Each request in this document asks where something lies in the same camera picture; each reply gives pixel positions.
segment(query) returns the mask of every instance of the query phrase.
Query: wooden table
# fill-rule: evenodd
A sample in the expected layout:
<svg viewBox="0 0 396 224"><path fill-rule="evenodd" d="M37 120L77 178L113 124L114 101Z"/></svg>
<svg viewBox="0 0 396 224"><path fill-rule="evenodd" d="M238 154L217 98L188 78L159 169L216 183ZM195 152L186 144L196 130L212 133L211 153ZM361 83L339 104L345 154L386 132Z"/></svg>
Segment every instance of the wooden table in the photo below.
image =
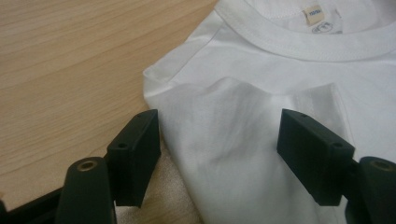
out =
<svg viewBox="0 0 396 224"><path fill-rule="evenodd" d="M142 71L180 45L215 0L0 2L0 194L7 209L64 182L70 164L104 156L147 110ZM199 223L163 149L142 209L120 223Z"/></svg>

